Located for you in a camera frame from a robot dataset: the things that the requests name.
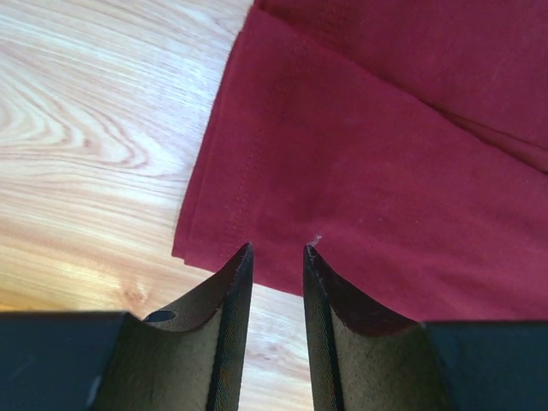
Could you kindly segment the dark red t-shirt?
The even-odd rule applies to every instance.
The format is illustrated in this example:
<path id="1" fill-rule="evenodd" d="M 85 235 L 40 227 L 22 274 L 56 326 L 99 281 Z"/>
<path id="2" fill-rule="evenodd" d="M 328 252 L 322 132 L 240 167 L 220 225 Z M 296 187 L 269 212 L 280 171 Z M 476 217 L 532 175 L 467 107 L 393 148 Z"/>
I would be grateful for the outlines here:
<path id="1" fill-rule="evenodd" d="M 313 244 L 413 319 L 547 315 L 547 4 L 256 1 L 172 248 L 301 292 Z"/>

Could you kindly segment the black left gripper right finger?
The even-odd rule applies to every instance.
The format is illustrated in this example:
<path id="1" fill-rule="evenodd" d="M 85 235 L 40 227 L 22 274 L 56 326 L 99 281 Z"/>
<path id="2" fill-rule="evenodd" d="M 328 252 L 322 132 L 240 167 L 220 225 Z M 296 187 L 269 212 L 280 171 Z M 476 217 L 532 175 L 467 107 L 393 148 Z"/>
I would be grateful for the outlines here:
<path id="1" fill-rule="evenodd" d="M 544 321 L 417 322 L 303 252 L 317 410 L 544 410 Z"/>

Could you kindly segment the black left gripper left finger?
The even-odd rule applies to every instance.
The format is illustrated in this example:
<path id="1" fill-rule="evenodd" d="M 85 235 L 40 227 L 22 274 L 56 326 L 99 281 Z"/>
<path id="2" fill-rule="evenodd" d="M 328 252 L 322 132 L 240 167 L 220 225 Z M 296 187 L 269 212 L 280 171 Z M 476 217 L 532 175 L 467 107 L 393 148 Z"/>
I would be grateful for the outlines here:
<path id="1" fill-rule="evenodd" d="M 236 410 L 253 285 L 242 246 L 143 319 L 124 311 L 4 312 L 4 410 Z"/>

